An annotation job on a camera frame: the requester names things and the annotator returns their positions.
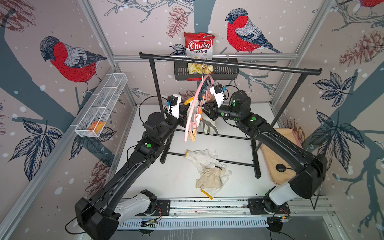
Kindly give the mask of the white yellow-trim work glove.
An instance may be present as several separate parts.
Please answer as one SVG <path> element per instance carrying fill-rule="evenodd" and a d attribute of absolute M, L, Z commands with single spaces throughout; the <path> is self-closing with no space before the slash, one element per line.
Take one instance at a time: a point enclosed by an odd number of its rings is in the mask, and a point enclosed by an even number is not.
<path fill-rule="evenodd" d="M 191 120 L 193 121 L 194 120 L 194 114 L 196 113 L 197 111 L 197 107 L 198 107 L 198 104 L 199 104 L 199 101 L 196 100 L 194 102 L 194 99 L 195 97 L 191 97 L 189 99 L 186 100 L 186 102 L 184 103 L 185 106 L 188 106 L 188 110 L 187 110 L 187 116 L 189 116 L 189 112 L 192 111 L 192 118 Z"/>

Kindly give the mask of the pink clip hanger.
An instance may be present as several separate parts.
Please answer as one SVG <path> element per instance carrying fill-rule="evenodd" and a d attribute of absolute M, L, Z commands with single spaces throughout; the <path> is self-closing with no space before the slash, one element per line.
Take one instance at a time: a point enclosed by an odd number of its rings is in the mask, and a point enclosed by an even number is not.
<path fill-rule="evenodd" d="M 214 84 L 213 82 L 213 78 L 210 74 L 205 74 L 204 75 L 204 66 L 205 66 L 205 62 L 202 63 L 202 77 L 201 77 L 201 81 L 200 81 L 200 84 L 196 90 L 196 93 L 194 95 L 195 99 L 194 99 L 194 102 L 196 100 L 199 100 L 199 93 L 201 92 L 202 90 L 202 87 L 203 87 L 203 84 L 206 82 L 207 78 L 210 79 L 211 81 L 211 85 Z M 188 121 L 187 121 L 187 126 L 185 127 L 185 135 L 184 135 L 184 142 L 187 142 L 189 138 L 189 130 L 192 130 L 192 129 L 197 129 L 198 131 L 198 127 L 196 125 L 196 122 L 195 122 L 195 114 L 194 114 L 194 120 L 192 121 L 191 118 L 192 118 L 192 111 L 189 112 L 189 116 L 188 116 Z"/>

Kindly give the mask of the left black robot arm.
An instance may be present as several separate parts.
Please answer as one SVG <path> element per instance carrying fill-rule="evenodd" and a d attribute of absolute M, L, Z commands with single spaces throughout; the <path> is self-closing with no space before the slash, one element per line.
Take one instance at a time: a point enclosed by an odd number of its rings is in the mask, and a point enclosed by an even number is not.
<path fill-rule="evenodd" d="M 143 124 L 146 129 L 124 166 L 89 199 L 75 205 L 78 225 L 94 240 L 108 240 L 118 226 L 138 214 L 156 212 L 157 196 L 143 190 L 133 198 L 121 199 L 136 179 L 166 148 L 166 141 L 178 126 L 185 127 L 189 106 L 174 106 L 167 114 L 155 112 Z"/>

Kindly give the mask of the black clothes rack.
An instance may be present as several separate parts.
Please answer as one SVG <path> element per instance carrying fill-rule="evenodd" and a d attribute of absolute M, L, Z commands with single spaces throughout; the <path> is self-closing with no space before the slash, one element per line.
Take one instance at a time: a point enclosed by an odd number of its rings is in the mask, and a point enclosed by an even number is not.
<path fill-rule="evenodd" d="M 326 159 L 324 156 L 314 156 L 313 154 L 299 148 L 274 129 L 274 125 L 291 101 L 298 88 L 307 78 L 307 76 L 318 76 L 322 73 L 322 69 L 299 69 L 288 67 L 271 67 L 265 65 L 230 63 L 224 61 L 206 61 L 181 57 L 171 57 L 162 55 L 153 55 L 140 53 L 140 58 L 149 60 L 151 67 L 155 68 L 155 61 L 172 61 L 185 63 L 199 63 L 213 65 L 215 67 L 236 67 L 255 70 L 270 70 L 274 72 L 295 73 L 300 74 L 294 89 L 290 92 L 282 108 L 277 113 L 273 122 L 269 124 L 262 117 L 251 112 L 251 100 L 244 91 L 238 90 L 232 94 L 229 105 L 219 106 L 215 102 L 208 102 L 203 105 L 203 111 L 212 119 L 216 120 L 222 117 L 225 120 L 233 120 L 243 133 L 258 141 L 259 143 L 269 147 L 286 161 L 291 168 L 297 173 L 297 176 L 313 179 L 322 179 L 326 173 Z"/>

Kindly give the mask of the green-striped leather glove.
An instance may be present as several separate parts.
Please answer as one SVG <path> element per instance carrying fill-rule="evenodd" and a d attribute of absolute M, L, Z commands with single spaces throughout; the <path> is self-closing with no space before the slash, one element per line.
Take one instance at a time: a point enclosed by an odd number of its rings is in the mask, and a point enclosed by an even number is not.
<path fill-rule="evenodd" d="M 206 115 L 203 116 L 203 119 L 201 120 L 201 126 L 203 128 L 203 132 L 205 135 L 214 135 L 218 134 L 218 128 L 216 126 L 216 121 L 211 120 Z"/>

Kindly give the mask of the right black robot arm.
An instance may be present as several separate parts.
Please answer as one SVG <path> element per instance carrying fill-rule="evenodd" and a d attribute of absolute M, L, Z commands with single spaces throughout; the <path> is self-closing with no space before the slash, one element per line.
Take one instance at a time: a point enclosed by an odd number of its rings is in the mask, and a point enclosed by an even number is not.
<path fill-rule="evenodd" d="M 296 173 L 289 181 L 266 193 L 263 204 L 267 212 L 275 213 L 286 202 L 295 198 L 310 199 L 324 182 L 326 157 L 315 156 L 303 150 L 278 133 L 264 118 L 252 113 L 251 99 L 245 91 L 234 92 L 229 105 L 219 106 L 215 101 L 205 103 L 203 112 L 211 120 L 221 117 L 235 121 L 240 131 L 270 148 Z"/>

